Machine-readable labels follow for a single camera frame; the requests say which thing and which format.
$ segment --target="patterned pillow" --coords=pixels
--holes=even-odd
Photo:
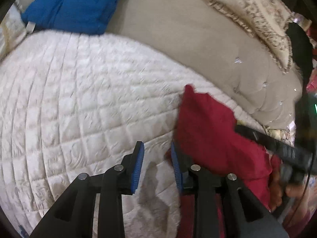
[[[12,5],[0,24],[0,60],[26,36],[25,25],[15,5]]]
[[[286,35],[292,13],[280,0],[209,0],[209,4],[230,17],[251,36],[258,36],[277,58],[281,70],[293,65],[292,45]]]

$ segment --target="quilted bedspread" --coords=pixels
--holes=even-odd
[[[29,234],[78,174],[105,172],[141,140],[139,189],[123,196],[126,237],[175,237],[179,199],[164,154],[186,84],[261,129],[201,75],[110,34],[32,34],[0,64],[0,81],[0,205]]]

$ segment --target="red cloth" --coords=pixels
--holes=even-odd
[[[268,181],[272,172],[269,155],[263,146],[235,133],[236,123],[231,109],[186,85],[175,139],[182,152],[196,164],[221,176],[236,174],[268,208]],[[192,206],[190,199],[181,198],[178,238],[191,237]]]

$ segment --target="folded blue garment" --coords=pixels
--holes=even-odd
[[[35,0],[22,14],[22,20],[37,28],[59,29],[86,34],[106,31],[118,0]]]

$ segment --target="white tag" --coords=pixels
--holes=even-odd
[[[35,23],[29,21],[28,24],[26,25],[26,32],[31,34],[34,31],[34,28],[35,28]]]

